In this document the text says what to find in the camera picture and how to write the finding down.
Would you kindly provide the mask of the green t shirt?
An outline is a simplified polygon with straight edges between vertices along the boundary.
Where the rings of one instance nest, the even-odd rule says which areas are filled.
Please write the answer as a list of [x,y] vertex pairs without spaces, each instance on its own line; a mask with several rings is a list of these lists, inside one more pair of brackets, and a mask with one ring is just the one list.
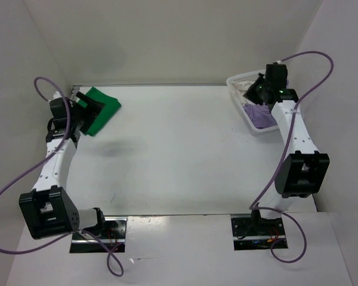
[[[101,92],[97,88],[92,87],[90,90],[85,94],[89,95],[90,97],[94,97],[94,92]],[[118,99],[110,97],[107,95],[106,104],[101,112],[95,112],[98,113],[99,116],[94,121],[94,124],[89,128],[87,133],[84,133],[84,135],[89,136],[96,136],[96,134],[99,133],[99,131],[102,130],[102,128],[105,127],[105,125],[109,122],[109,120],[121,109],[122,105],[118,101]]]

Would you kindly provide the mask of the lavender t shirt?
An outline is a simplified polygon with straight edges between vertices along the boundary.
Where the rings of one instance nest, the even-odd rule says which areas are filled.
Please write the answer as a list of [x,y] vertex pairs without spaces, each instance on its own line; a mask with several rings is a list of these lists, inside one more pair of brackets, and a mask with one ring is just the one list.
[[257,129],[266,129],[277,125],[267,105],[245,104],[243,109]]

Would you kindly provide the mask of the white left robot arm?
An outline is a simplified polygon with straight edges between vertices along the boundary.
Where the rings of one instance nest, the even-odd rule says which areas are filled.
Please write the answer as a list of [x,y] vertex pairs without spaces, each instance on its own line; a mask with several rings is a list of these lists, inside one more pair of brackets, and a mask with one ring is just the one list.
[[21,212],[32,238],[53,237],[84,229],[94,238],[106,234],[107,223],[98,207],[79,210],[67,193],[67,177],[82,132],[101,116],[105,104],[78,92],[78,102],[64,101],[56,92],[50,101],[47,161],[32,190],[20,195]]

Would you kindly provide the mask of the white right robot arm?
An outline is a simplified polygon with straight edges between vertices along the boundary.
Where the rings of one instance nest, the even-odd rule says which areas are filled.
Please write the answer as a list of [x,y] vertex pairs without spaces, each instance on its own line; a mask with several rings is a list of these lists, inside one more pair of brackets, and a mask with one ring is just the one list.
[[261,74],[250,94],[268,107],[285,144],[273,177],[250,207],[250,228],[263,234],[292,204],[320,191],[330,159],[311,140],[300,99],[294,89],[286,88],[285,77]]

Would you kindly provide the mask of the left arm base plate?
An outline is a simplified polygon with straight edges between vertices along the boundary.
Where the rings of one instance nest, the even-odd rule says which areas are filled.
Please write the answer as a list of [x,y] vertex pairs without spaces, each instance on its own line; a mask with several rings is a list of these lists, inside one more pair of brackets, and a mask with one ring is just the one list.
[[[106,216],[105,230],[98,232],[95,236],[109,250],[114,248],[115,253],[124,253],[127,221],[127,217]],[[106,250],[92,236],[77,233],[72,235],[69,253],[106,253]]]

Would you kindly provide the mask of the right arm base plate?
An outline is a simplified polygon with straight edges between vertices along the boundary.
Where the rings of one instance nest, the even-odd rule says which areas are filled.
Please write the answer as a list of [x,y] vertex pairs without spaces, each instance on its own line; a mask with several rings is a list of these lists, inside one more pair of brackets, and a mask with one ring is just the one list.
[[282,219],[269,220],[255,226],[250,214],[231,215],[234,251],[286,249],[285,229]]

